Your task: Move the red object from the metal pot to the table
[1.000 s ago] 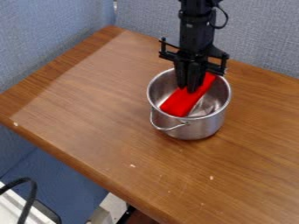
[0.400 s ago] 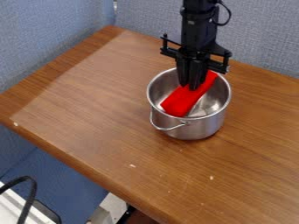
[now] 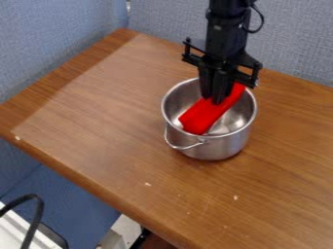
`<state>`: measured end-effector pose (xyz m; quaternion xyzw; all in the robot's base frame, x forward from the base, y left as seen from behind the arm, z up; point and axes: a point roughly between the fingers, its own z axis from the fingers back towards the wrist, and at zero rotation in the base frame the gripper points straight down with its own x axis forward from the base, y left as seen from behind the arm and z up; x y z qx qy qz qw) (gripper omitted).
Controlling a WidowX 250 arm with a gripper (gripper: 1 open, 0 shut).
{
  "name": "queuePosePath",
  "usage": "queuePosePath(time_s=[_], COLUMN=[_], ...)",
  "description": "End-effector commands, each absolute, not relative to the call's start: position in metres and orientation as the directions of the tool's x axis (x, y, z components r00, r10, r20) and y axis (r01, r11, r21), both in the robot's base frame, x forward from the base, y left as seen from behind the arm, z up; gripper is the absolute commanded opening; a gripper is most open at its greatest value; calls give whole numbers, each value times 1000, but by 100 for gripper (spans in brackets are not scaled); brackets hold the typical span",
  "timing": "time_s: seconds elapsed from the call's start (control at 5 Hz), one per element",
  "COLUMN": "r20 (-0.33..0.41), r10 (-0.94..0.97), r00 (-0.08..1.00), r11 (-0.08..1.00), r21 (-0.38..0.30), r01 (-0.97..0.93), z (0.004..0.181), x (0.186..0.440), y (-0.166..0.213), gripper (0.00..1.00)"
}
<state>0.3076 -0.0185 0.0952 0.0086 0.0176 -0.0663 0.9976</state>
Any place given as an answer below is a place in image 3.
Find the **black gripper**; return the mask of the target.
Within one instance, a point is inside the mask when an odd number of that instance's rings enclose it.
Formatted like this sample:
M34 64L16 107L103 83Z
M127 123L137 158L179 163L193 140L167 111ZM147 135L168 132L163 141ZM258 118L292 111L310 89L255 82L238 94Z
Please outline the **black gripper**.
M181 60L197 67L201 96L214 104L228 96L234 81L248 88L256 85L262 64L246 52L247 34L243 27L212 27L204 40L183 41Z

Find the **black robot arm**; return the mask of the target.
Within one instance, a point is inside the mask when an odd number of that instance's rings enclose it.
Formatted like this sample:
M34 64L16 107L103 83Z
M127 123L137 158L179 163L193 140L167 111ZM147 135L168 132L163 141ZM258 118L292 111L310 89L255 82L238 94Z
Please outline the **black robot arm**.
M246 52L250 34L251 11L263 19L256 0L210 0L205 11L207 33L204 40L183 41L181 60L197 68L200 94L219 104L231 94L234 85L254 88L262 63Z

